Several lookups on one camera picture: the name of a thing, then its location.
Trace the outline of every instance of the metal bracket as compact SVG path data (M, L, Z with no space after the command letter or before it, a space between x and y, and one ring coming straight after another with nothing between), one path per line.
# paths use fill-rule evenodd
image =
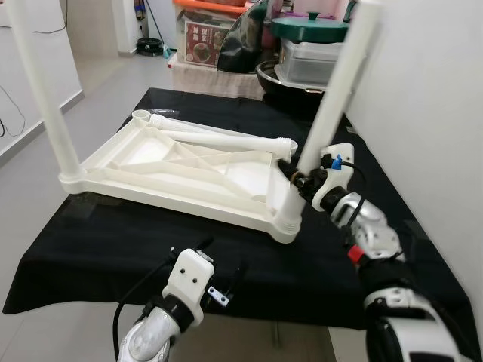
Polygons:
M229 303L229 298L221 293L219 290L216 290L214 287L208 288L208 295L213 298L219 305L226 308Z

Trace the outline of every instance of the electrical wire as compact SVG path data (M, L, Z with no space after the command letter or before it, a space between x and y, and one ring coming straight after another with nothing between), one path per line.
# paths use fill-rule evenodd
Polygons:
M165 41L164 41L164 39L163 39L163 37L161 35L161 32L159 31L158 22L156 21L156 18L154 17L154 14L152 13L151 5L149 5L148 0L146 0L146 3L148 5L149 12L151 13L152 20L154 21L154 25L156 25L156 29L158 30L158 34L159 34L159 38L161 40L161 43L164 45L165 44Z
M118 336L118 323L119 323L119 316L121 315L121 311L124 308L128 298L131 294L139 288L144 282L146 282L150 277L152 277L156 272L158 272L161 268L173 262L173 257L168 257L163 260L158 266L152 269L149 273L144 275L119 301L117 308L115 309L114 318L112 319L112 343L114 345L114 356L115 360L119 359L119 336Z
M0 119L0 127L2 128L2 135L0 135L0 138L3 137L5 135L5 132L7 132L11 137L18 137L19 135L21 135L23 133L23 131L25 130L25 125L26 125L26 119L25 119L25 115L23 115L22 111L20 110L20 107L15 103L15 101L12 99L12 97L10 97L10 94L8 94L8 92L5 90L5 88L3 88L1 85L0 85L0 89L2 89L2 91L5 93L5 95L7 96L7 98L14 104L15 107L17 107L17 111L20 113L20 115L22 116L23 118L23 123L22 123L22 129L20 130L19 133L17 134L12 134L9 130L8 130L8 127L4 125L3 121Z
M364 172L362 171L361 168L359 168L358 166L355 166L351 162L343 161L341 164L343 166L351 167L353 170L357 171L357 173L359 175L361 175L361 178L362 178L362 181L364 182L365 188L368 187L368 179L364 175ZM361 195L361 200L359 200L359 203L357 204L357 206L355 207L354 211L352 212L352 215L349 218L349 221L347 221L347 224L345 224L345 226L343 227L343 235L344 235L344 238L345 238L347 244L350 244L349 243L350 227L352 226L352 224L354 223L355 218L357 217L357 215L361 211L362 205L364 204L364 201L365 201L365 196L364 195Z
M69 0L66 0L66 19L63 22L63 27L60 28L60 29L57 29L57 30L52 30L51 32L41 32L41 31L36 30L36 31L34 31L34 33L35 34L46 34L46 35L50 35L50 34L55 34L56 32L61 32L64 29L67 29L67 20L68 19L69 19ZM6 25L0 25L0 28L11 29L12 27L11 26L6 26Z
M34 33L36 33L36 34L46 34L46 35L49 35L49 34L54 34L56 32L61 32L64 29L67 29L67 21L68 21L68 19L69 19L69 0L66 0L66 19L64 20L63 27L60 28L60 29L57 29L57 30L52 30L51 32L41 32L41 31L36 30L36 31L34 31ZM0 28L11 29L12 27L11 26L6 26L6 25L0 25ZM25 115L23 115L22 111L20 110L20 107L14 102L14 100L12 100L12 97L10 96L10 94L8 94L8 92L5 90L5 88L3 88L0 85L0 89L2 89L2 91L5 93L5 95L8 97L8 99L14 104L14 106L17 107L17 111L20 113L20 115L23 118L22 129L17 134L12 134L10 132L10 130L8 130L8 127L5 126L5 124L3 123L3 121L0 119L0 132L1 132L0 138L2 138L5 135L5 133L9 134L11 137L18 137L19 135L21 135L25 131L25 126L26 126Z

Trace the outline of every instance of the white plastic pipe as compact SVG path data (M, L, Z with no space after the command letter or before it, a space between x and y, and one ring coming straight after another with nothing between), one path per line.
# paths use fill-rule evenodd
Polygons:
M302 155L298 169L303 173L320 167L321 149L329 146L340 123L352 85L359 68L367 55L367 50L376 29L381 11L378 0L362 0L354 22L350 26L345 45L332 73L324 98L318 108L314 123ZM300 229L305 201L291 188L280 211L275 216L274 227L279 231L294 233Z
M149 118L151 117L151 113L146 111L145 109L136 109L134 112L131 113L134 119L139 119L141 121L149 122Z
M38 61L38 55L34 51L35 43L29 27L25 0L7 0L5 6L10 17L23 67L60 166L59 178L64 182L78 180L85 172L78 162L62 113L59 106L54 102L45 73Z
M174 119L163 117L162 115L152 115L149 119L149 123L161 128L162 130L181 130L184 132L219 134L218 132L214 132L212 130L205 130L201 127L196 127L190 124L178 122Z
M267 151L288 161L290 161L291 155L297 150L297 143L290 138L239 137L175 130L163 130L162 133L176 141Z

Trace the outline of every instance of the plastic bag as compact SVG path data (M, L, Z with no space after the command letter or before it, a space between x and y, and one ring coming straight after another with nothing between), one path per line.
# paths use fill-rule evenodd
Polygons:
M172 119L178 119L178 117L180 116L180 111L175 111L174 109L150 108L146 111L148 111L152 115L162 115L163 117Z

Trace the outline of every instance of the black cloth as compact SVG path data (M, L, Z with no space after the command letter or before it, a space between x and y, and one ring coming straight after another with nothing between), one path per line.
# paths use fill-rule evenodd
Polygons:
M175 109L180 119L264 137L291 137L299 151L313 112L279 111L273 103L149 89L138 109ZM410 238L405 221L413 215L369 152L364 141L340 128L334 143L355 147L355 162L370 188L355 177L351 190L364 192L401 231L421 288L440 301L475 342L469 301L430 241ZM296 240L279 244L265 233L185 213L93 193L70 195L20 260L5 302L5 314L69 301L114 302L156 267L170 247L193 247L207 236L206 254L216 261L213 285L223 289L238 265L248 273L230 306L207 311L244 318L273 319L361 329L362 291L328 216L307 207ZM144 304L166 285L169 270L150 278L129 300Z

